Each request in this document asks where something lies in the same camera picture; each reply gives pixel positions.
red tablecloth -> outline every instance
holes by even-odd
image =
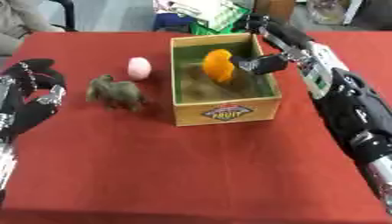
[[[392,102],[392,33],[311,35]],[[388,221],[318,118],[294,66],[276,73],[283,101],[274,121],[175,127],[170,39],[178,36],[38,33],[28,38],[8,64],[55,59],[69,92],[54,118],[18,139],[20,160],[5,209],[181,214],[255,223]],[[154,67],[152,77],[138,83],[153,100],[149,108],[134,114],[85,102],[91,79],[112,74],[126,80],[128,59],[136,56]]]

cardboard box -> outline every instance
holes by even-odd
[[[171,40],[171,88],[177,126],[237,123],[274,118],[282,95],[272,73],[239,76],[241,91],[215,85],[201,69],[214,49],[233,55],[263,55],[256,35],[248,33]]]
[[[289,21],[294,6],[295,0],[255,0],[255,13]]]

orange plush toy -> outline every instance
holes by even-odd
[[[231,57],[231,52],[224,49],[210,52],[203,60],[204,73],[219,83],[231,81],[235,70],[235,66],[230,62]]]

plush rabbit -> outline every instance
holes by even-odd
[[[113,77],[108,74],[90,81],[86,100],[88,102],[100,100],[108,108],[124,108],[132,111],[138,111],[145,103],[145,98],[135,83],[114,82]]]

robotic arm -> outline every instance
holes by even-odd
[[[256,75],[296,63],[325,126],[392,214],[392,112],[385,101],[328,46],[288,24],[247,15],[234,27],[262,34],[282,52],[256,59],[234,56],[232,63]]]
[[[28,59],[0,73],[0,204],[17,163],[13,142],[56,114],[66,94],[64,77],[51,69],[53,64],[51,59]],[[26,102],[37,89],[50,92]]]

